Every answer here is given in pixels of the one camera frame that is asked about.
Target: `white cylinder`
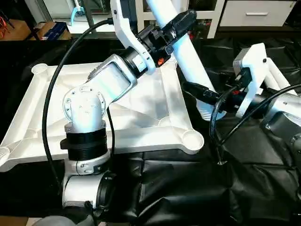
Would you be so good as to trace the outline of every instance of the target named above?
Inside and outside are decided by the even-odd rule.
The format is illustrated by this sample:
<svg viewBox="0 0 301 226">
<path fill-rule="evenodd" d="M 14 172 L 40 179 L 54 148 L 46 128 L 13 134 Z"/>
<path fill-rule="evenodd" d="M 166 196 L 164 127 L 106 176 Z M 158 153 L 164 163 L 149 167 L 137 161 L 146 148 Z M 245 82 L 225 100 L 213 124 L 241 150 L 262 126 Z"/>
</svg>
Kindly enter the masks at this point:
<svg viewBox="0 0 301 226">
<path fill-rule="evenodd" d="M 271 74 L 270 71 L 267 72 L 266 77 L 264 78 L 264 83 L 268 88 L 274 89 L 274 90 L 280 90 L 280 87 L 278 86 L 278 83 L 276 82 L 275 78 Z"/>
<path fill-rule="evenodd" d="M 147 0 L 160 28 L 177 16 L 171 0 Z M 174 44 L 174 56 L 187 81 L 198 83 L 208 87 L 211 91 L 215 89 L 195 51 L 189 36 L 186 34 Z M 197 108 L 204 120 L 209 121 L 213 106 L 197 100 Z"/>
<path fill-rule="evenodd" d="M 288 87 L 288 86 L 291 85 L 286 80 L 286 78 L 284 77 L 284 75 L 281 73 L 281 71 L 279 70 L 279 68 L 277 68 L 277 66 L 272 61 L 271 58 L 268 58 L 267 63 L 268 63 L 268 66 L 269 66 L 269 71 L 273 75 L 273 77 L 275 78 L 275 80 L 278 83 L 278 86 L 280 87 L 280 89 L 286 88 L 286 87 Z M 297 96 L 297 93 L 296 93 L 295 90 L 288 91 L 288 93 Z"/>
</svg>

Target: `black connector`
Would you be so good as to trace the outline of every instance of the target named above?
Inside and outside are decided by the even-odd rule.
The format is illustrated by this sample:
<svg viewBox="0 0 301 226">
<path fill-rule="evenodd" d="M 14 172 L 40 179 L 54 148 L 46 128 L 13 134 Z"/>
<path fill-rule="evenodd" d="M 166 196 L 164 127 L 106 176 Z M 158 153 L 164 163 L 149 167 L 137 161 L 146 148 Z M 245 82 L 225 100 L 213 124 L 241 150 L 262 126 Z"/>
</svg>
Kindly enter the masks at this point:
<svg viewBox="0 0 301 226">
<path fill-rule="evenodd" d="M 109 17 L 107 20 L 108 20 L 108 24 L 114 25 L 113 17 Z"/>
<path fill-rule="evenodd" d="M 241 89 L 247 87 L 251 81 L 252 81 L 252 76 L 251 76 L 250 68 L 244 67 L 236 76 L 236 79 L 234 80 L 234 84 L 232 84 L 231 86 L 237 85 Z"/>
</svg>

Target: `white cabinet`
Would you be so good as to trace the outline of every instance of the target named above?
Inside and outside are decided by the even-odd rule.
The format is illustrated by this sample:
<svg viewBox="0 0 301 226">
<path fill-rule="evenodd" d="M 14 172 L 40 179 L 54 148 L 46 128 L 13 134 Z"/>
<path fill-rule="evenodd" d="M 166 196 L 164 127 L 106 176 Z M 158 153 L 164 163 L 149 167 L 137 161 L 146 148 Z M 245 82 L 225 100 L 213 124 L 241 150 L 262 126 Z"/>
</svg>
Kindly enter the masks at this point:
<svg viewBox="0 0 301 226">
<path fill-rule="evenodd" d="M 220 26 L 283 26 L 295 1 L 229 0 Z"/>
</svg>

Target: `black tarp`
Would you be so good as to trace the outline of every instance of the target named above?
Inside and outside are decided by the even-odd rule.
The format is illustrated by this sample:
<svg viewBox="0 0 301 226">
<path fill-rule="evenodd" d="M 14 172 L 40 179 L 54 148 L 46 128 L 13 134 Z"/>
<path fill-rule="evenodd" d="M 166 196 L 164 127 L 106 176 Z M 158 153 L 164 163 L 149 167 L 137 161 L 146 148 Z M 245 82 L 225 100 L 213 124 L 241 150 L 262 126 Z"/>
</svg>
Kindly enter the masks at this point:
<svg viewBox="0 0 301 226">
<path fill-rule="evenodd" d="M 110 53 L 121 51 L 120 45 L 112 42 L 87 40 L 68 63 L 102 61 Z M 225 81 L 233 76 L 235 56 L 242 48 L 259 42 L 265 43 L 268 56 L 291 84 L 301 83 L 300 40 L 223 39 L 196 41 L 194 45 L 214 86 L 222 91 Z M 93 51 L 95 47 L 102 50 L 101 56 L 99 51 Z M 35 47 L 36 53 L 44 48 L 44 61 L 56 65 L 66 45 L 56 47 L 57 52 L 50 47 L 40 48 Z M 39 60 L 40 57 L 31 56 L 27 63 Z M 11 87 L 22 86 L 18 83 L 19 74 L 15 71 L 16 77 L 8 79 Z M 5 97 L 6 103 L 12 103 L 9 95 Z M 201 120 L 195 100 L 186 94 L 184 98 L 193 127 L 205 138 L 204 147 L 196 155 L 181 150 L 117 155 L 114 167 L 119 186 L 107 220 L 137 225 L 293 224 L 299 203 L 299 177 L 294 166 L 298 155 L 260 128 L 258 120 L 250 120 L 224 146 L 227 163 L 218 166 L 208 142 L 208 122 Z M 225 134 L 237 121 L 233 115 L 227 115 L 218 122 L 218 133 Z M 62 176 L 62 162 L 57 162 L 57 168 Z M 48 209 L 59 208 L 59 197 L 47 170 L 46 163 L 33 163 L 1 173 L 0 194 L 6 195 L 0 200 L 0 214 L 22 215 L 23 210 L 31 216 L 43 216 Z"/>
</svg>

